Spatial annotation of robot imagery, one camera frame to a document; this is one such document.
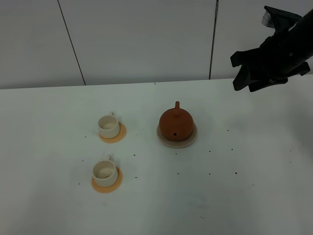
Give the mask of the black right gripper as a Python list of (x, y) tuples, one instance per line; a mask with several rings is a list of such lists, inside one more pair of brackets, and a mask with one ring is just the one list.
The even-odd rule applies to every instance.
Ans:
[(231, 57), (240, 70), (233, 80), (235, 91), (249, 87), (250, 92), (286, 84), (288, 77), (310, 71), (310, 43), (304, 39), (268, 37), (258, 48), (237, 51)]

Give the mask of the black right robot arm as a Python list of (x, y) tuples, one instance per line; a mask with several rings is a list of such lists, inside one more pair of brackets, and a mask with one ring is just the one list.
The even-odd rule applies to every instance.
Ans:
[(310, 71), (307, 60), (313, 55), (313, 13), (300, 15), (265, 6), (262, 24), (274, 34), (255, 49), (237, 51), (231, 57), (240, 70), (233, 80), (234, 90), (248, 87), (251, 92), (279, 84), (289, 77)]

